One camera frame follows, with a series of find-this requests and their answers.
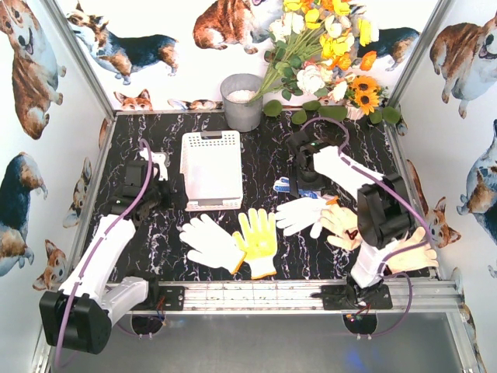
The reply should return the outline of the blue dotted work glove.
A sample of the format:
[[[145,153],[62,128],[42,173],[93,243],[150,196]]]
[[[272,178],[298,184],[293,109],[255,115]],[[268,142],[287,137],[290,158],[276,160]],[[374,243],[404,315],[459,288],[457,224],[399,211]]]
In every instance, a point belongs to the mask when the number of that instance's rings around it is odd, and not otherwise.
[[[277,193],[288,193],[289,195],[301,198],[309,197],[311,199],[322,199],[323,196],[319,191],[306,190],[298,186],[297,179],[282,176],[273,184],[273,190]]]

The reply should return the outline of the white knit glove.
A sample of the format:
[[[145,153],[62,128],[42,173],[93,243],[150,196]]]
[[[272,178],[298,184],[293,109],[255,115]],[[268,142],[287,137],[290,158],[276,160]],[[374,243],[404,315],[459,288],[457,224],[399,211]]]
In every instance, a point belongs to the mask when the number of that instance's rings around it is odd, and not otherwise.
[[[337,196],[326,195],[318,198],[302,197],[280,204],[276,207],[276,227],[282,230],[285,237],[310,227],[309,236],[317,239],[322,231],[321,211],[336,200]]]

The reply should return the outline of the yellow dotted work glove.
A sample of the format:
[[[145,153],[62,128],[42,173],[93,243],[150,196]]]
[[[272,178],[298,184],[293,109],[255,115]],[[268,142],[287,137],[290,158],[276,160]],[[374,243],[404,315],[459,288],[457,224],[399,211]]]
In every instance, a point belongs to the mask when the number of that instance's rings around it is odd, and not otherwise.
[[[245,253],[251,279],[259,280],[276,274],[273,259],[277,253],[276,219],[273,212],[250,208],[238,214],[241,231],[232,234],[237,247]]]

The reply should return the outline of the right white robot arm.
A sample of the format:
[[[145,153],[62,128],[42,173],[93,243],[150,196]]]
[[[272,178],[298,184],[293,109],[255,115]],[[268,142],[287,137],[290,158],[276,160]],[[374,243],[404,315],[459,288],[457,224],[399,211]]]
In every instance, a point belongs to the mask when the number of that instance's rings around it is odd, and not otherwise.
[[[402,236],[415,225],[402,177],[382,175],[362,166],[326,139],[310,139],[303,131],[286,145],[292,160],[290,194],[306,203],[323,202],[325,188],[335,183],[356,199],[355,231],[363,242],[350,275],[359,288],[381,281],[388,259]]]

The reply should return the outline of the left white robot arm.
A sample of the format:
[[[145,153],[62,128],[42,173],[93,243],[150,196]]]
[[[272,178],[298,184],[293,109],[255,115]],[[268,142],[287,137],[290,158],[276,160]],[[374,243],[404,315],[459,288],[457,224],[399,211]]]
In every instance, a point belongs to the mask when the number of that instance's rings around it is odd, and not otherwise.
[[[47,343],[90,354],[106,346],[113,326],[138,305],[158,303],[154,277],[126,276],[106,290],[117,260],[139,226],[155,208],[186,208],[186,181],[174,182],[158,161],[127,163],[124,182],[108,200],[97,231],[76,268],[56,291],[46,291],[39,303]]]

